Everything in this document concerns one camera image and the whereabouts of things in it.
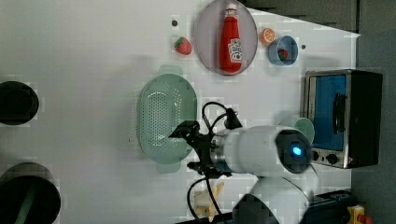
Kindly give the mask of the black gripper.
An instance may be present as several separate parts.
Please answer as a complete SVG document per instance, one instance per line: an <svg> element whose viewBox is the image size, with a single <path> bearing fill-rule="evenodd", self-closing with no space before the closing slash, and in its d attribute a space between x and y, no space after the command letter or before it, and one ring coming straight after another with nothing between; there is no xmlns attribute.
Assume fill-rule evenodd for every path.
<svg viewBox="0 0 396 224"><path fill-rule="evenodd" d="M217 168L211 160L210 152L217 146L211 142L212 134L199 133L200 124L196 120L184 120L172 131L169 138L187 138L187 143L198 155L198 161L190 161L187 167L204 175L206 178L220 178L222 175L230 177L231 172Z"/></svg>

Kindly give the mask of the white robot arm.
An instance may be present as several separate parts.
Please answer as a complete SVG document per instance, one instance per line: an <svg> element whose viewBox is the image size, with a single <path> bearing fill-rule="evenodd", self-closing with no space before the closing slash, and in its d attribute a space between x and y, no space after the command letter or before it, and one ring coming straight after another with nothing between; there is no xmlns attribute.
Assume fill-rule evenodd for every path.
<svg viewBox="0 0 396 224"><path fill-rule="evenodd" d="M170 134L199 156L188 167L206 178L250 174L257 182L233 208L234 224L300 224L318 188L312 148L304 134L279 125L202 134L196 121Z"/></svg>

